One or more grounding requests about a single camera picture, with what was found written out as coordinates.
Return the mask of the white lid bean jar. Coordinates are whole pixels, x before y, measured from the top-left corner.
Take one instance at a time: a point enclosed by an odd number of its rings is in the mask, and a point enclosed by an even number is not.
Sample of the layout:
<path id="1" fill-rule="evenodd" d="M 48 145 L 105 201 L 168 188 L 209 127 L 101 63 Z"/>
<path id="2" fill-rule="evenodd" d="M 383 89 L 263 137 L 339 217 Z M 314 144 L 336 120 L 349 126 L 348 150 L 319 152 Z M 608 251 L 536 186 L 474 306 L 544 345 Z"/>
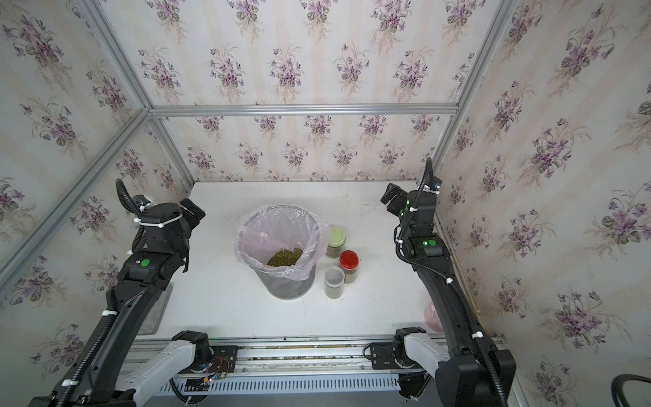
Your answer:
<path id="1" fill-rule="evenodd" d="M 325 295 L 336 299 L 342 296 L 345 284 L 345 273 L 339 267 L 330 267 L 325 272 Z"/>

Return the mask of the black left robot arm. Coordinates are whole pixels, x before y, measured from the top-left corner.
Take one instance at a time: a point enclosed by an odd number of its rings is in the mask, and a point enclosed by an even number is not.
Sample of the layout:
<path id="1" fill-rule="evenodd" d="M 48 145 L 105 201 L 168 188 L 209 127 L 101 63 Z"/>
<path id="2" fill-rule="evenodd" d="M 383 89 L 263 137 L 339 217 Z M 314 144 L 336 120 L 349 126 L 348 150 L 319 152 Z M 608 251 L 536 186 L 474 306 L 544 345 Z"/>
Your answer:
<path id="1" fill-rule="evenodd" d="M 115 181 L 121 205 L 135 218 L 137 235 L 117 283 L 105 294 L 106 307 L 89 343 L 49 396 L 32 406 L 143 406 L 177 373 L 205 369 L 211 361 L 208 337 L 183 331 L 171 346 L 150 360 L 126 383 L 119 382 L 124 364 L 150 310 L 177 271 L 189 267 L 189 239 L 205 217 L 192 200 L 155 205 L 132 197 L 122 179 Z"/>

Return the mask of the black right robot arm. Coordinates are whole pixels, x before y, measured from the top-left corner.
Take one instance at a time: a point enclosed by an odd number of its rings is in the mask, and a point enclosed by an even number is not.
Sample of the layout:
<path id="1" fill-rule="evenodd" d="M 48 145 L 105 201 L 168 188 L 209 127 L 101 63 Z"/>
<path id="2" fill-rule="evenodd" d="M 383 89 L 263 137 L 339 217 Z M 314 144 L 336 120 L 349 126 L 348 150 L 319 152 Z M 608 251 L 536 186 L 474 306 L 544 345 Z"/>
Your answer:
<path id="1" fill-rule="evenodd" d="M 393 339 L 393 357 L 399 366 L 419 366 L 432 377 L 445 406 L 505 406 L 515 359 L 486 334 L 459 284 L 451 253 L 435 231 L 441 184 L 427 159 L 417 189 L 405 192 L 391 183 L 381 198 L 398 217 L 393 233 L 396 256 L 427 289 L 447 343 L 440 346 L 421 328 L 401 328 Z"/>

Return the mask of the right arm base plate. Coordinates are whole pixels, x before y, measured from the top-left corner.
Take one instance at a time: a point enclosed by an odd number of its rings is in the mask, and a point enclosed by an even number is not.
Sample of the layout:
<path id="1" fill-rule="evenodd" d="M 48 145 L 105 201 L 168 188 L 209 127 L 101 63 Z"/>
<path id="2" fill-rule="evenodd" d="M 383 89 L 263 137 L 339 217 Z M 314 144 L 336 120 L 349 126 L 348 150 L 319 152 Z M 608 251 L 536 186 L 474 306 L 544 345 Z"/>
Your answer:
<path id="1" fill-rule="evenodd" d="M 405 369 L 395 355 L 392 343 L 371 343 L 363 349 L 364 358 L 374 371 Z"/>

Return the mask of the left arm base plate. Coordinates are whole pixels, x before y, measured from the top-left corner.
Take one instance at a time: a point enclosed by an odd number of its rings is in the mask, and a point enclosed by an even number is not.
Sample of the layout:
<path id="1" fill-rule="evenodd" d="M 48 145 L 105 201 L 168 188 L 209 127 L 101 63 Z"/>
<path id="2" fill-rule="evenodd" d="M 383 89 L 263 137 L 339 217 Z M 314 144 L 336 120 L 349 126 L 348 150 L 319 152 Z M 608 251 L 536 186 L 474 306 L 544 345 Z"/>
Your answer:
<path id="1" fill-rule="evenodd" d="M 237 364 L 237 346 L 211 346 L 211 360 L 201 366 L 198 374 L 205 375 L 210 381 L 224 379 L 228 374 L 234 373 Z"/>

